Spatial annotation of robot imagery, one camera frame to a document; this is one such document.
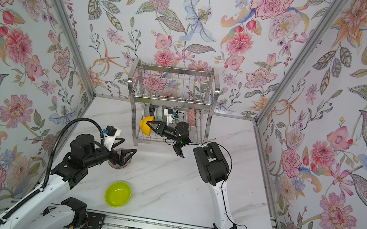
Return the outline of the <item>yellow bowl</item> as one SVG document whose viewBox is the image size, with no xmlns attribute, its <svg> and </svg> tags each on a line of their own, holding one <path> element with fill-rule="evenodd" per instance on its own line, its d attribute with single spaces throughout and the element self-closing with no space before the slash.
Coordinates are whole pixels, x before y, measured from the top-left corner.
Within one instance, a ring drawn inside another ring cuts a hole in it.
<svg viewBox="0 0 367 229">
<path fill-rule="evenodd" d="M 147 122 L 154 122 L 155 118 L 153 116 L 148 116 L 148 117 L 144 117 L 139 124 L 139 128 L 141 130 L 141 132 L 145 135 L 145 136 L 150 136 L 151 132 L 152 132 L 152 128 L 149 127 L 149 125 L 147 124 Z"/>
</svg>

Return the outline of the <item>pale green bowl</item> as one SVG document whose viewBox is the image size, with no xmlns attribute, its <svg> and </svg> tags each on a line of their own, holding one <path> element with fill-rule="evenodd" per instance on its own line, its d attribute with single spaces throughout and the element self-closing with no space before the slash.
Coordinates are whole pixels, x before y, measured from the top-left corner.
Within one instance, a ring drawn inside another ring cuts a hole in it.
<svg viewBox="0 0 367 229">
<path fill-rule="evenodd" d="M 155 109 L 154 117 L 156 121 L 166 122 L 168 109 L 164 105 L 160 105 Z"/>
</svg>

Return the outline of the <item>pink striped bowl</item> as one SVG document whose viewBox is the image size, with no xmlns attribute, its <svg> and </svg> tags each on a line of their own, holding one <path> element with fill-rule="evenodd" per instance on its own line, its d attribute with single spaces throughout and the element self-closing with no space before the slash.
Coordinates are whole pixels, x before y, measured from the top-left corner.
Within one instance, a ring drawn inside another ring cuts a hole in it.
<svg viewBox="0 0 367 229">
<path fill-rule="evenodd" d="M 114 164 L 111 160 L 109 160 L 108 164 L 110 165 L 111 168 L 119 170 L 119 169 L 124 169 L 127 166 L 129 166 L 130 162 L 131 162 L 131 159 L 128 159 L 124 164 L 121 165 L 118 163 Z"/>
</svg>

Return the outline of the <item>dark patterned bowl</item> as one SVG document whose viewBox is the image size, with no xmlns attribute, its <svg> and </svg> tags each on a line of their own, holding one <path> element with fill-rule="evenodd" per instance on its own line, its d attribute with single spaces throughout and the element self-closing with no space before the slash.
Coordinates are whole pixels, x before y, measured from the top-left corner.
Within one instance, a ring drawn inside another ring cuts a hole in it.
<svg viewBox="0 0 367 229">
<path fill-rule="evenodd" d="M 143 109 L 143 117 L 154 117 L 155 116 L 155 106 L 152 103 L 145 104 Z"/>
</svg>

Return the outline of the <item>lime green bowl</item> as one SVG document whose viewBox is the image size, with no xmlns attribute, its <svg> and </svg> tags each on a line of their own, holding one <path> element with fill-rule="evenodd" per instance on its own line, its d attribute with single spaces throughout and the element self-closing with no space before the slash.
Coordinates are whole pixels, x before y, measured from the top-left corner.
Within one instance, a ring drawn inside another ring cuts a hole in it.
<svg viewBox="0 0 367 229">
<path fill-rule="evenodd" d="M 132 196 L 130 185 L 126 182 L 112 183 L 105 191 L 104 199 L 109 207 L 123 207 L 129 202 Z"/>
</svg>

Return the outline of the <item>black white floral bowl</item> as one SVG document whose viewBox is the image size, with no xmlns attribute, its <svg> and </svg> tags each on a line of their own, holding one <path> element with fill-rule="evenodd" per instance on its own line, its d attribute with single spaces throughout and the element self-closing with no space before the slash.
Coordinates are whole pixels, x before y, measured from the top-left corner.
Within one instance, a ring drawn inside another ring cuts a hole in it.
<svg viewBox="0 0 367 229">
<path fill-rule="evenodd" d="M 196 117 L 196 110 L 191 108 L 187 112 L 187 121 L 189 126 L 196 127 L 197 126 L 197 117 Z"/>
</svg>

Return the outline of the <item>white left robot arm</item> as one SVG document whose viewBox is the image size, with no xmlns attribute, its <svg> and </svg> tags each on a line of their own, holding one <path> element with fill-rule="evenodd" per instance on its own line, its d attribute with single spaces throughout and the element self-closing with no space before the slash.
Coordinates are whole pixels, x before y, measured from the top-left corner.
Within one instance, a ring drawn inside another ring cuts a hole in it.
<svg viewBox="0 0 367 229">
<path fill-rule="evenodd" d="M 0 215 L 0 229 L 101 229 L 106 216 L 89 212 L 86 203 L 66 194 L 92 167 L 105 162 L 126 165 L 137 150 L 116 150 L 123 142 L 116 137 L 104 145 L 93 135 L 77 136 L 70 143 L 70 152 L 45 176 L 41 186 Z"/>
</svg>

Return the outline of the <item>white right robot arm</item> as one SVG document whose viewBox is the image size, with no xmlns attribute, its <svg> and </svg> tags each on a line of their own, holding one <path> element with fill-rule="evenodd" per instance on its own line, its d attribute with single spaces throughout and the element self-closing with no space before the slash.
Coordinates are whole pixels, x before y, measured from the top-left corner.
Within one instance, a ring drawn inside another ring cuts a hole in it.
<svg viewBox="0 0 367 229">
<path fill-rule="evenodd" d="M 146 135 L 154 132 L 170 140 L 177 156 L 195 161 L 198 173 L 202 181 L 208 185 L 212 198 L 215 219 L 213 229 L 237 229 L 237 224 L 231 219 L 230 206 L 226 197 L 233 160 L 226 160 L 223 154 L 225 148 L 213 141 L 201 144 L 192 142 L 189 138 L 189 125 L 183 121 L 172 127 L 149 117 L 141 121 L 140 129 Z"/>
</svg>

